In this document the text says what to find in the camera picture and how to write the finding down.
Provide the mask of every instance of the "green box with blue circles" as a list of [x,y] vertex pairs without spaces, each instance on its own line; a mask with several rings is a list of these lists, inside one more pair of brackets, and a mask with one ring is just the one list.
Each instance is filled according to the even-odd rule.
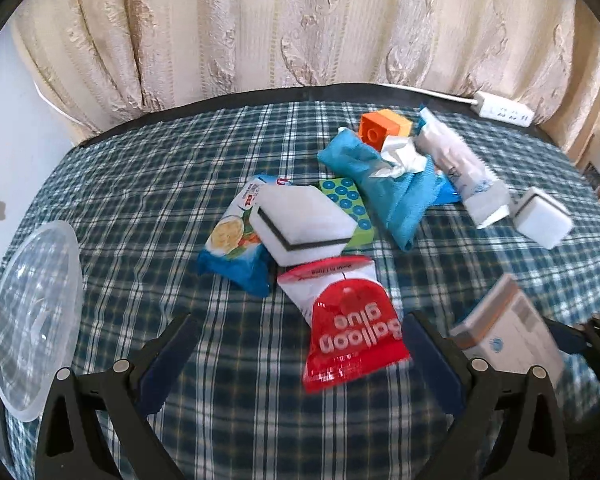
[[350,178],[327,178],[318,183],[320,191],[331,198],[351,218],[358,222],[345,249],[356,249],[374,241],[375,229],[360,198],[356,184]]

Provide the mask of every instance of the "white sponge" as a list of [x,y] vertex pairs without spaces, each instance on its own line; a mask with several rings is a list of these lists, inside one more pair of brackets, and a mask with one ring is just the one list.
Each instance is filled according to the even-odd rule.
[[339,256],[357,226],[313,186],[263,186],[250,222],[282,267]]
[[553,249],[573,229],[567,208],[537,187],[529,188],[512,215],[515,228],[545,249]]

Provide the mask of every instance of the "sponge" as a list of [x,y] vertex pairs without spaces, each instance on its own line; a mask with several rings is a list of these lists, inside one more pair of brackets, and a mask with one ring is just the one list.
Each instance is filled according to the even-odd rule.
[[279,266],[339,256],[356,221],[313,186],[263,186],[251,226]]

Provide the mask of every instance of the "blue food package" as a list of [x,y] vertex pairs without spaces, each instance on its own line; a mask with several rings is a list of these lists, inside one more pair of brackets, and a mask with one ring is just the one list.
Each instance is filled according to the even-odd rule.
[[269,253],[251,227],[249,216],[261,186],[287,186],[286,178],[254,175],[232,200],[197,259],[198,274],[214,272],[249,294],[269,295]]

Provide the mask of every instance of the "curtain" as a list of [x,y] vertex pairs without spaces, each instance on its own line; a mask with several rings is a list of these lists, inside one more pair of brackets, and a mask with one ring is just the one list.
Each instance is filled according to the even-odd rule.
[[228,92],[390,82],[522,101],[577,151],[600,112],[587,13],[578,0],[26,0],[12,23],[75,140]]

